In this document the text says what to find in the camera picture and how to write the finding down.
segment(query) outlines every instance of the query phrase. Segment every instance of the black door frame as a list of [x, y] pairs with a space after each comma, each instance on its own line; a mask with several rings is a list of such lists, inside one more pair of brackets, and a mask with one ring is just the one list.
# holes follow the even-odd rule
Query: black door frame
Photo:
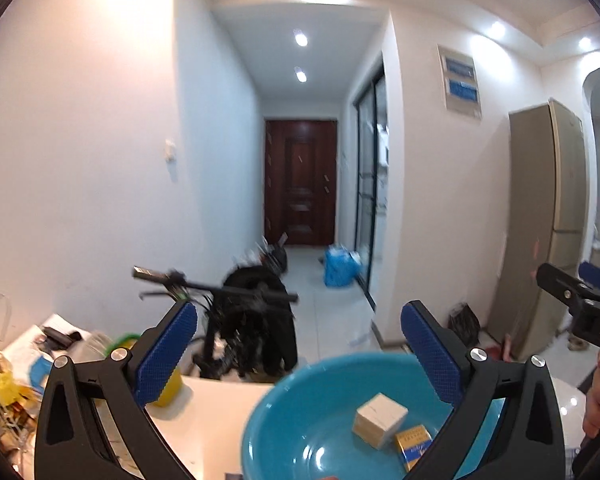
[[[378, 124], [378, 94], [377, 88], [378, 83], [384, 78], [384, 64], [380, 65], [380, 68], [373, 74], [371, 81], [362, 89], [358, 98], [354, 101], [353, 105], [356, 108], [357, 123], [358, 123], [358, 170], [356, 171], [356, 227], [354, 231], [354, 250], [358, 250], [358, 219], [360, 218], [360, 206], [361, 206], [361, 191], [360, 191], [360, 169], [362, 166], [361, 160], [361, 138], [362, 138], [362, 125], [360, 123], [360, 103], [365, 97], [368, 96], [369, 92], [373, 95], [374, 102], [374, 125]], [[373, 186], [372, 193], [370, 196], [365, 195], [364, 198], [371, 199], [372, 202], [372, 213], [371, 213], [371, 237], [369, 240], [369, 262], [366, 268], [366, 276], [363, 278], [357, 275], [356, 280], [365, 293], [365, 297], [371, 308], [376, 310], [376, 302], [371, 297], [369, 286], [371, 284], [371, 271], [373, 266], [373, 256], [376, 243], [376, 215], [378, 214], [378, 128], [374, 127], [374, 160], [373, 160]]]

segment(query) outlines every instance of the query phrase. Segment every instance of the brown wooden door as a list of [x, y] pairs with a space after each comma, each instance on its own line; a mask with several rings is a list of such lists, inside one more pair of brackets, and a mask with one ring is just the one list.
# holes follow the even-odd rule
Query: brown wooden door
[[267, 121], [265, 225], [267, 240], [326, 246], [336, 216], [336, 121]]

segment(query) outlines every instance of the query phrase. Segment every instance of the textured blue pad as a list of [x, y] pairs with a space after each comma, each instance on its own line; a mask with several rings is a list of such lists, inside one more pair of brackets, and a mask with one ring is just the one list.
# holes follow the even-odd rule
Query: textured blue pad
[[463, 396], [460, 370], [435, 332], [411, 303], [402, 308], [400, 323], [440, 400], [459, 406]]
[[583, 282], [600, 289], [600, 268], [590, 262], [582, 262], [578, 267], [578, 274]]
[[138, 367], [134, 397], [139, 406], [158, 400], [197, 326], [196, 307], [185, 303]]

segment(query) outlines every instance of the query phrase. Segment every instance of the black plastic bag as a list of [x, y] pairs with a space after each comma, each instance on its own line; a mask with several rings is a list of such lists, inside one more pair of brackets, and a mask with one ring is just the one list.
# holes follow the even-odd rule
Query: black plastic bag
[[460, 303], [449, 314], [448, 328], [460, 338], [467, 348], [478, 345], [480, 322], [466, 303]]

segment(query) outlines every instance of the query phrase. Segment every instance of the silver screw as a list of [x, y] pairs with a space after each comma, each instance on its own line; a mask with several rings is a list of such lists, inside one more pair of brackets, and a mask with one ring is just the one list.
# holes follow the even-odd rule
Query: silver screw
[[482, 348], [474, 348], [469, 352], [471, 359], [474, 361], [486, 361], [487, 360], [487, 352], [485, 352]]
[[58, 359], [54, 361], [54, 366], [56, 368], [62, 368], [65, 364], [69, 362], [69, 359], [66, 355], [61, 355]]
[[531, 364], [533, 366], [537, 366], [538, 368], [542, 368], [546, 364], [546, 361], [537, 355], [532, 355]]
[[111, 352], [111, 358], [114, 361], [122, 361], [126, 357], [126, 348], [116, 348], [113, 352]]

